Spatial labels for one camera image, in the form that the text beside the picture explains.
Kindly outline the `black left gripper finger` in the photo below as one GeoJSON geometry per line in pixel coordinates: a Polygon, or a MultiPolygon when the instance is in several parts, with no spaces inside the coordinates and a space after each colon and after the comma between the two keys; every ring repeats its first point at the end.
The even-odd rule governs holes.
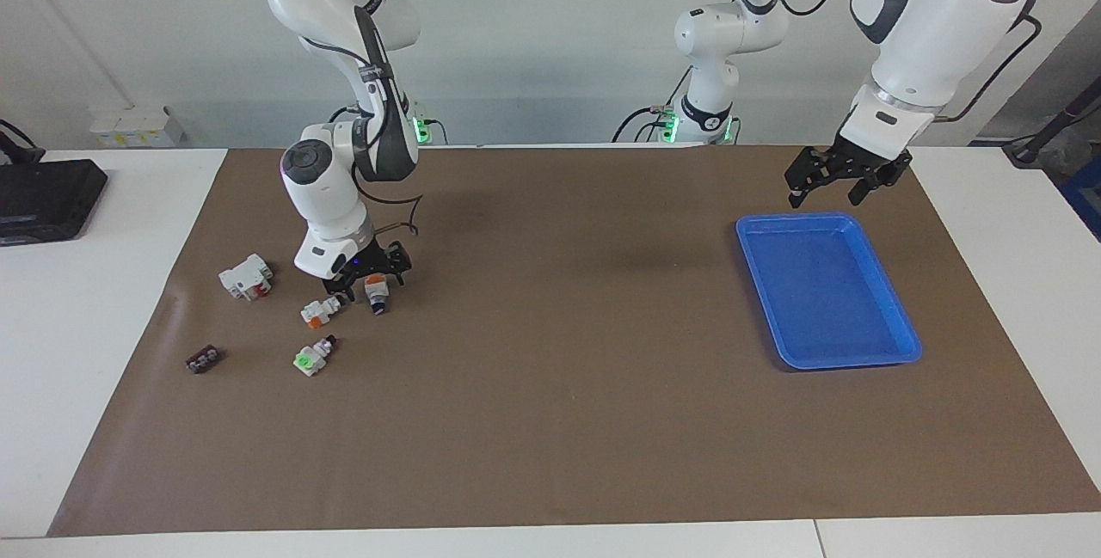
{"type": "Polygon", "coordinates": [[[859,206],[871,193],[895,186],[900,177],[901,167],[897,161],[886,162],[875,168],[862,165],[853,187],[848,193],[848,200],[850,205],[859,206]]]}
{"type": "Polygon", "coordinates": [[[811,192],[829,185],[831,177],[828,169],[831,154],[828,150],[803,147],[784,173],[788,186],[788,203],[791,208],[802,208],[802,204],[811,192]]]}

